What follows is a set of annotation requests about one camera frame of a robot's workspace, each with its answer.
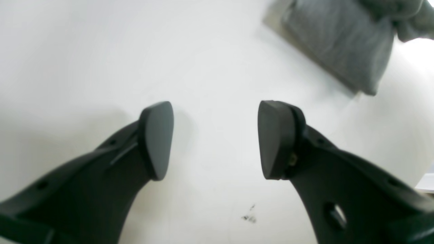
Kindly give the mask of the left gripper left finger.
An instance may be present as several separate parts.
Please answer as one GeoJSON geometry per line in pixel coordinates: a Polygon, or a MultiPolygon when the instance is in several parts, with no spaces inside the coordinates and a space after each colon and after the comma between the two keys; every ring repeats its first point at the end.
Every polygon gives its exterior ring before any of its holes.
{"type": "Polygon", "coordinates": [[[169,101],[98,148],[1,202],[1,237],[19,244],[117,244],[139,191],[166,176],[174,131],[169,101]]]}

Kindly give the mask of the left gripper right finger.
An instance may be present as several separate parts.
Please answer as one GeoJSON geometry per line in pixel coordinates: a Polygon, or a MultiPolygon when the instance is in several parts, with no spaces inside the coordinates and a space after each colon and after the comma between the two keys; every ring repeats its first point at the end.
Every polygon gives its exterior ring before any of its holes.
{"type": "Polygon", "coordinates": [[[301,109],[261,101],[257,125],[265,179],[291,182],[319,244],[433,243],[433,198],[333,145],[301,109]]]}

